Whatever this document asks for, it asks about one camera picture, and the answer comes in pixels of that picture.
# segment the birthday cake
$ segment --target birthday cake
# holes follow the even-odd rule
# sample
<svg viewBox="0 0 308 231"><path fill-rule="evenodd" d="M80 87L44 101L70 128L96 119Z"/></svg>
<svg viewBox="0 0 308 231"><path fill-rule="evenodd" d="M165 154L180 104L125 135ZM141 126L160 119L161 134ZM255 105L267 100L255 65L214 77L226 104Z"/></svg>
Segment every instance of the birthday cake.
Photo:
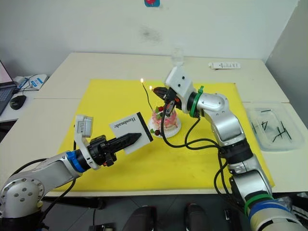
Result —
<svg viewBox="0 0 308 231"><path fill-rule="evenodd" d="M156 107L149 121L150 132L160 138L162 137L160 135L161 133L160 125L162 121L163 109L164 109L163 107ZM165 116L164 120L165 137L169 138L171 136L174 136L175 134L178 133L180 128L181 128L181 122L177 116L176 111L173 110L170 116Z"/></svg>

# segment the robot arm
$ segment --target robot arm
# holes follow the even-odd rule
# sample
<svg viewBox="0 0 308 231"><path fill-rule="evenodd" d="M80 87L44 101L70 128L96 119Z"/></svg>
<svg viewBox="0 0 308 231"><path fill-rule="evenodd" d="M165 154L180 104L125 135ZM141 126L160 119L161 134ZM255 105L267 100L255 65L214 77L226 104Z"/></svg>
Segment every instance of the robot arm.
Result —
<svg viewBox="0 0 308 231"><path fill-rule="evenodd" d="M274 201L269 181L257 157L252 153L238 118L230 111L228 99L221 94L196 91L192 81L181 67L174 67L165 80L168 87L154 92L169 103L167 113L173 107L181 109L191 117L205 117L223 151L229 181L238 204L244 206L252 230L306 230L285 207Z"/></svg>
<svg viewBox="0 0 308 231"><path fill-rule="evenodd" d="M110 166L115 152L134 144L141 133L128 133L106 141L104 135L90 143L92 117L76 116L75 142L80 149L46 159L35 168L12 175L0 191L1 230L33 231L42 220L43 196L82 175L86 170Z"/></svg>

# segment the laptop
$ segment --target laptop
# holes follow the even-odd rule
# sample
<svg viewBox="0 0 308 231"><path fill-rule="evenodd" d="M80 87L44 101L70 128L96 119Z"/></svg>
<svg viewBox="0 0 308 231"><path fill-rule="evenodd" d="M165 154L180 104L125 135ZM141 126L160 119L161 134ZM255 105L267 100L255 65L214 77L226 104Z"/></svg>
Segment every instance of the laptop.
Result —
<svg viewBox="0 0 308 231"><path fill-rule="evenodd" d="M0 115L9 103L16 85L0 61Z"/></svg>

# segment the white card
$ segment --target white card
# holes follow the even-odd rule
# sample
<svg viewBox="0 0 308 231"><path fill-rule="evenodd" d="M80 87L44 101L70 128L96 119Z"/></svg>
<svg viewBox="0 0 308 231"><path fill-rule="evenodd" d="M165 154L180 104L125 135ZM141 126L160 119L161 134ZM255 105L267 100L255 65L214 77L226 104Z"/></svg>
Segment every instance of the white card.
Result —
<svg viewBox="0 0 308 231"><path fill-rule="evenodd" d="M124 149L126 154L130 154L153 141L151 133L140 112L118 120L110 124L109 127L117 138L127 133L141 133L141 136L134 144Z"/></svg>

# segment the green cable tie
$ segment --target green cable tie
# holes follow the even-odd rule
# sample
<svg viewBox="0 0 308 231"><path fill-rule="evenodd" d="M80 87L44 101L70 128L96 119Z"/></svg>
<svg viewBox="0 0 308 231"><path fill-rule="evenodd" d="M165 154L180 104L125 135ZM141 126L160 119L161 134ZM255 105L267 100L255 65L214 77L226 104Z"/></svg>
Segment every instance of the green cable tie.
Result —
<svg viewBox="0 0 308 231"><path fill-rule="evenodd" d="M250 199L246 202L246 204L245 204L245 206L244 206L244 214L247 216L247 209L248 209L248 207L250 206L251 203L253 203L253 202L256 201L256 200L262 199L262 198L269 198L269 199L274 200L274 198L273 198L271 195L265 194L265 193L264 193L264 194L259 194L259 195L253 196L252 198L250 198Z"/></svg>
<svg viewBox="0 0 308 231"><path fill-rule="evenodd" d="M191 108L191 111L189 112L189 115L190 115L191 117L194 117L193 115L194 115L194 112L195 112L195 110L196 110L196 106L197 106L198 100L199 100L200 96L201 96L202 93L203 93L203 87L204 87L204 86L201 86L201 87L200 87L200 89L198 90L198 93L196 94L196 96L195 96L195 98L194 98L194 100L193 100L192 108Z"/></svg>

